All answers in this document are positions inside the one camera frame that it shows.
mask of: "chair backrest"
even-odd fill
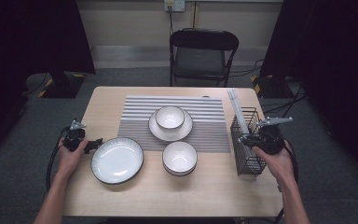
[[[189,49],[233,50],[238,48],[240,41],[228,32],[198,28],[185,28],[171,35],[170,47]]]

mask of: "dish rack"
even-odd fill
[[[242,107],[241,110],[245,117],[249,133],[257,133],[258,127],[256,124],[260,119],[256,109],[254,107]],[[266,162],[256,156],[249,147],[242,144],[240,140],[242,132],[240,124],[237,121],[237,116],[234,116],[230,130],[238,175],[260,175],[266,167]]]

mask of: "white saucer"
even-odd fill
[[[94,153],[91,169],[106,184],[120,184],[133,178],[144,163],[144,151],[130,138],[113,138]]]
[[[156,122],[156,112],[153,113],[153,115],[149,119],[149,129],[150,132],[156,136],[156,138],[159,138],[163,141],[173,142],[178,141],[184,137],[186,137],[191,130],[193,129],[193,119],[191,118],[190,114],[181,108],[183,113],[185,114],[185,121],[183,122],[182,126],[170,130],[167,132],[166,129],[160,127]]]

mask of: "grey ribbed mat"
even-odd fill
[[[135,140],[143,150],[162,151],[170,142],[162,141],[149,130],[152,114],[167,105],[187,111],[193,119],[190,134],[179,140],[198,152],[230,152],[222,100],[210,97],[127,96],[117,137]]]

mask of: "plate rim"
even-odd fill
[[[139,143],[135,140],[133,140],[132,138],[129,138],[129,137],[114,137],[114,138],[111,138],[109,140],[107,140],[106,142],[104,142],[103,144],[109,142],[109,141],[112,141],[112,140],[117,140],[117,139],[129,139],[131,140],[132,142],[136,143],[139,148],[141,149],[141,152],[142,152],[142,162],[141,162],[141,165],[139,166],[138,170],[132,175],[130,176],[129,178],[123,180],[123,181],[120,181],[120,182],[115,182],[115,183],[111,183],[111,182],[106,182],[106,181],[103,181],[101,180],[95,173],[94,173],[94,170],[92,169],[92,162],[94,160],[94,157],[95,157],[95,153],[97,152],[98,149],[100,149],[100,147],[97,148],[97,150],[95,150],[94,154],[92,155],[92,158],[91,158],[91,163],[90,163],[90,168],[91,168],[91,171],[92,171],[92,174],[95,176],[95,178],[97,178],[99,181],[103,182],[104,184],[109,184],[109,185],[119,185],[119,184],[123,184],[125,182],[128,182],[130,181],[131,179],[133,179],[138,173],[139,171],[141,171],[141,168],[144,166],[144,161],[145,161],[145,152],[144,152],[144,149],[141,147],[141,145],[139,145]]]

